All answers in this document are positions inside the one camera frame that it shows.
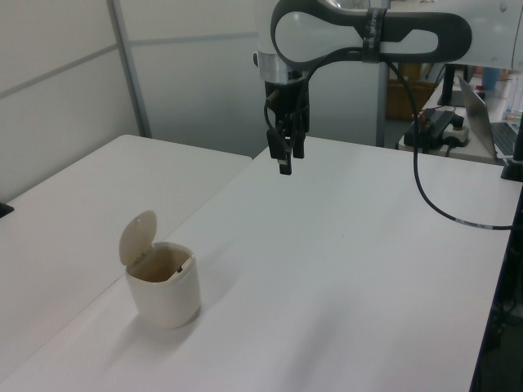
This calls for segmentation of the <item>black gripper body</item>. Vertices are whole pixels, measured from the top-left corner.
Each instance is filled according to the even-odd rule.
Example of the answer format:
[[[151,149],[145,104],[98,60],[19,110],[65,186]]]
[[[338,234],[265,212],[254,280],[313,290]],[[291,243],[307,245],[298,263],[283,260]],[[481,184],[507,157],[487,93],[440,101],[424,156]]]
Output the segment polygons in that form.
[[[280,122],[293,122],[293,115],[299,105],[300,120],[298,129],[310,130],[309,86],[305,81],[290,84],[264,82],[266,102],[264,116],[269,128],[276,128]]]

